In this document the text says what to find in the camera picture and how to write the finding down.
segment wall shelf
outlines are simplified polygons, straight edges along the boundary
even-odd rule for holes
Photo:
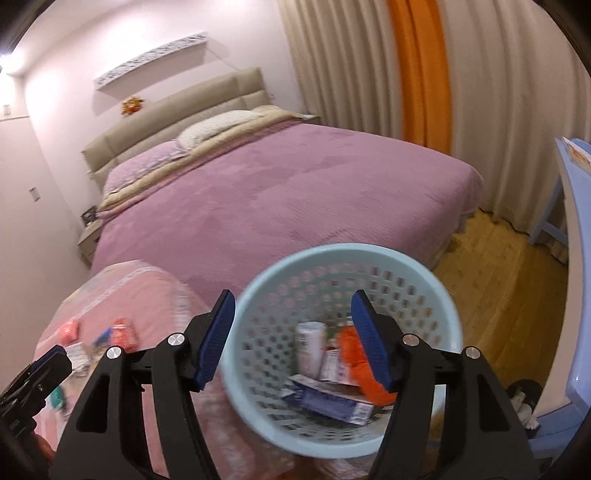
[[[120,79],[123,75],[133,72],[142,65],[146,65],[151,61],[158,60],[179,50],[184,50],[185,48],[194,47],[195,45],[205,43],[207,40],[207,32],[201,32],[188,37],[179,38],[178,40],[174,40],[164,45],[160,45],[159,47],[153,48],[150,51],[142,53],[141,55],[122,63],[118,67],[109,70],[95,79],[95,90],[100,90],[111,82]]]

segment pillow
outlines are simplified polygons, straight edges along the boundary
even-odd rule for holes
[[[186,155],[187,151],[176,140],[156,145],[111,170],[105,182],[103,194],[118,192],[156,168]]]
[[[250,110],[231,110],[220,113],[211,118],[206,118],[196,124],[187,127],[177,137],[178,143],[187,150],[192,150],[198,143],[208,138],[225,132],[232,127],[262,117],[260,113]]]

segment pink package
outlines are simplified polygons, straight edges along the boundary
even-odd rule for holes
[[[63,346],[70,345],[78,340],[78,329],[80,322],[77,318],[72,318],[67,322],[64,322],[60,327],[60,343]]]

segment screw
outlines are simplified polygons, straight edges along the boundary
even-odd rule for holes
[[[121,355],[121,347],[112,346],[111,348],[109,348],[107,350],[107,357],[109,357],[111,360],[118,358],[120,355]]]
[[[418,339],[418,336],[413,335],[412,333],[407,333],[405,336],[402,337],[402,341],[405,345],[417,346],[420,340]]]
[[[466,356],[476,360],[477,358],[480,358],[480,350],[475,346],[469,346],[466,348]]]
[[[172,346],[181,345],[184,342],[184,335],[182,333],[173,333],[168,337],[168,344]]]

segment curtain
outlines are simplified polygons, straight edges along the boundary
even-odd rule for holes
[[[482,208],[528,232],[558,179],[554,137],[591,136],[591,79],[531,0],[439,0],[452,87],[452,156],[485,180]],[[564,227],[558,206],[553,219]],[[553,254],[565,259],[565,249]]]
[[[387,0],[278,0],[300,89],[325,125],[401,138]]]
[[[437,0],[388,0],[395,32],[408,142],[449,154],[452,106]]]

